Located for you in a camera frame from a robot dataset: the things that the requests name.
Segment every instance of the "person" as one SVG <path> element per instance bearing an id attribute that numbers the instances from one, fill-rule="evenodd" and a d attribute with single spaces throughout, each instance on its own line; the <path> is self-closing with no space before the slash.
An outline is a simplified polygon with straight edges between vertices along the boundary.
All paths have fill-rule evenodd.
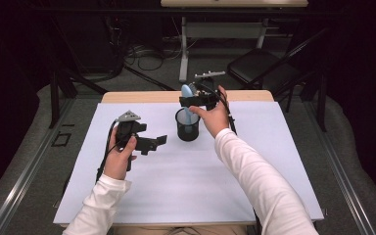
<path id="1" fill-rule="evenodd" d="M 227 94 L 218 86 L 223 99 Z M 230 128 L 225 107 L 205 111 L 200 107 L 189 110 L 200 116 L 214 138 L 214 148 L 219 159 L 238 180 L 252 204 L 261 224 L 261 234 L 317 234 L 301 201 L 288 181 L 255 149 L 241 140 Z M 110 146 L 115 146 L 115 128 Z M 65 235 L 106 234 L 113 224 L 120 198 L 131 183 L 124 180 L 127 158 L 136 146 L 132 137 L 122 151 L 112 150 L 106 161 L 103 175 L 84 200 L 82 210 L 64 231 Z M 116 234 L 246 234 L 245 226 L 170 227 L 118 227 Z"/>

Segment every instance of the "wooden table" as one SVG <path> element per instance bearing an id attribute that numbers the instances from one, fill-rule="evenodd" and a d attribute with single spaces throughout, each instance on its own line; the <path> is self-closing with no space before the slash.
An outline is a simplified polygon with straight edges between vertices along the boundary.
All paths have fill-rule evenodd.
<path id="1" fill-rule="evenodd" d="M 174 103 L 180 95 L 180 91 L 108 92 L 102 103 Z M 229 101 L 274 101 L 266 90 L 227 90 L 227 96 Z"/>
<path id="2" fill-rule="evenodd" d="M 273 8 L 273 7 L 306 7 L 306 0 L 162 0 L 163 7 L 178 8 Z"/>
<path id="3" fill-rule="evenodd" d="M 288 179 L 313 220 L 323 219 L 286 120 L 264 90 L 227 90 L 239 136 L 258 150 Z M 237 180 L 215 155 L 213 139 L 200 122 L 191 142 L 176 135 L 175 113 L 180 92 L 109 92 L 97 107 L 77 157 L 69 186 L 54 223 L 66 226 L 94 186 L 112 120 L 131 110 L 147 130 L 141 137 L 167 135 L 166 144 L 141 156 L 126 179 L 132 188 L 119 204 L 114 226 L 192 226 L 255 224 L 255 217 Z"/>

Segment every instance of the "floor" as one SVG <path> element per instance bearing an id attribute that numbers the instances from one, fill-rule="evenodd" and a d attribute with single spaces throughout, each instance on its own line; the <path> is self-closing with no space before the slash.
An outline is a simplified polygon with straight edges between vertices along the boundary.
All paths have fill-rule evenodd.
<path id="1" fill-rule="evenodd" d="M 194 42 L 190 48 L 188 77 L 202 71 L 224 71 L 230 60 L 253 44 L 236 40 Z M 264 42 L 265 47 L 279 55 L 285 45 L 287 42 L 278 37 Z M 162 61 L 157 70 L 143 70 L 143 65 L 154 65 L 156 59 L 137 58 L 139 63 L 129 66 L 178 90 L 179 60 L 177 55 L 174 57 Z M 239 88 L 228 76 L 218 82 L 227 89 Z M 112 91 L 161 90 L 129 70 L 97 84 Z M 0 234 L 62 233 L 63 228 L 53 224 L 52 219 L 92 114 L 101 100 L 101 95 L 82 84 L 75 86 L 78 96 L 76 99 L 62 97 L 62 116 L 53 129 L 48 129 L 49 87 L 38 92 L 40 107 L 35 120 L 0 181 Z M 359 166 L 351 126 L 339 105 L 328 100 L 328 131 L 320 131 L 314 121 L 314 106 L 315 103 L 303 103 L 294 97 L 291 112 L 284 115 L 319 204 L 328 214 L 316 222 L 317 229 L 320 234 L 376 234 L 376 188 Z M 70 134 L 68 146 L 57 145 L 56 137 L 60 133 Z"/>

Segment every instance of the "black cup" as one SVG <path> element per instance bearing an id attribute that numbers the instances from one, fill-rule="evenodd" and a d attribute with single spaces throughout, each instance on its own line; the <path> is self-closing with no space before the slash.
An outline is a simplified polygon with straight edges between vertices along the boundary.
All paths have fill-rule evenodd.
<path id="1" fill-rule="evenodd" d="M 193 141 L 199 135 L 200 117 L 184 108 L 176 112 L 176 126 L 178 128 L 178 137 L 183 141 Z"/>

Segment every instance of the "chair leg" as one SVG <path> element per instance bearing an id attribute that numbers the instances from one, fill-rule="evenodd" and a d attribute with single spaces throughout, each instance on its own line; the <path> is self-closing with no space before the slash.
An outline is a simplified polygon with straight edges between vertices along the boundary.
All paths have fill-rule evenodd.
<path id="1" fill-rule="evenodd" d="M 290 90 L 289 90 L 289 97 L 288 97 L 288 105 L 286 106 L 286 113 L 289 113 L 289 109 L 291 107 L 291 102 L 292 102 L 292 96 L 293 96 L 293 90 L 294 90 L 295 87 L 292 87 Z"/>

